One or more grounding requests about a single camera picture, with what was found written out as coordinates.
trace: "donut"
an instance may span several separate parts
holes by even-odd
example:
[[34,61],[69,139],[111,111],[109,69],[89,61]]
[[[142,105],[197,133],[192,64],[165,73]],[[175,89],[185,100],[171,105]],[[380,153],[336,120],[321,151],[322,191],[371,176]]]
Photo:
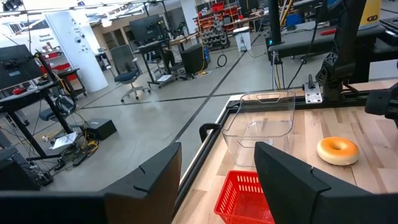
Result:
[[341,137],[322,139],[318,142],[317,152],[321,159],[338,166],[347,166],[359,159],[358,146]]

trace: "red plastic basket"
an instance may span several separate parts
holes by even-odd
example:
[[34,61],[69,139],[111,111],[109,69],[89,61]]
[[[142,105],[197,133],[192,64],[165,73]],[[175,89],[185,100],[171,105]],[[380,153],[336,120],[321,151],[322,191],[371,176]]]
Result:
[[257,172],[231,170],[214,212],[227,224],[274,224]]
[[211,6],[211,10],[212,10],[213,12],[218,12],[218,11],[221,11],[221,10],[223,10],[223,9],[224,9],[224,2],[214,3],[214,4]]

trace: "gray floor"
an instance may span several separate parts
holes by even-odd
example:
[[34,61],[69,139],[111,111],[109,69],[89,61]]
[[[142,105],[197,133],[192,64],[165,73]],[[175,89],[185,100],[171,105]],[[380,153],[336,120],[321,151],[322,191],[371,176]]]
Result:
[[[382,11],[383,17],[396,14]],[[214,122],[223,109],[229,96],[250,91],[264,91],[272,88],[271,66],[266,55],[252,58],[247,53],[239,53],[233,38],[232,45],[225,49],[228,57],[225,67],[217,68],[217,58],[221,51],[211,52],[212,62],[207,70],[212,72],[204,77],[188,81],[176,81],[158,89],[155,86],[152,93],[139,93],[140,100],[134,97],[126,98],[121,104],[120,96],[129,88],[116,85],[109,71],[104,74],[109,86],[104,90],[79,97],[80,114],[86,120],[91,118],[109,118],[118,129],[118,132],[105,141],[100,142],[98,151],[81,166],[63,171],[55,176],[54,183],[45,190],[91,191],[99,190],[113,183],[122,176],[134,170],[155,153],[159,152],[171,142],[180,141],[183,148],[183,167],[185,172],[189,163],[197,153],[201,144],[199,127],[203,123]],[[251,34],[253,56],[265,52],[264,36]],[[293,87],[301,86],[309,73],[318,72],[324,55],[311,58],[303,66],[299,76],[293,82]],[[299,59],[283,58],[285,83],[293,77],[300,65]],[[145,71],[141,57],[141,68]],[[371,64],[370,78],[398,77],[396,60]],[[147,86],[147,73],[143,74],[136,85]],[[43,102],[41,109],[48,106]],[[35,103],[23,111],[31,125],[33,133],[40,105]],[[69,123],[80,121],[78,116],[67,119]],[[9,127],[0,122],[2,128],[9,131]],[[47,148],[48,144],[41,140],[42,135],[60,129],[54,122],[38,120],[35,129],[35,138]],[[13,135],[5,134],[17,145],[21,154],[28,157],[29,148],[19,143]],[[52,167],[51,162],[41,163],[43,169]]]

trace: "clear plastic container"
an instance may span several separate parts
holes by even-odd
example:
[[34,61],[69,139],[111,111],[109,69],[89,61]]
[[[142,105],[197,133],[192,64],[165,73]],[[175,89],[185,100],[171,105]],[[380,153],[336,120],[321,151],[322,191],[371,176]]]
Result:
[[247,94],[222,130],[235,164],[255,167],[254,145],[258,141],[288,152],[294,122],[295,92],[290,90]]

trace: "metal rack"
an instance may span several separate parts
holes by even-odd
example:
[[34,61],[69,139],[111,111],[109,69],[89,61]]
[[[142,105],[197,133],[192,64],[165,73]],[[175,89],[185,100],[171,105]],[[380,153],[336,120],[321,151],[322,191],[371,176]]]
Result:
[[224,49],[230,45],[223,19],[223,11],[211,13],[203,18],[196,18],[197,23],[201,25],[200,35],[203,39],[203,44],[209,50]]

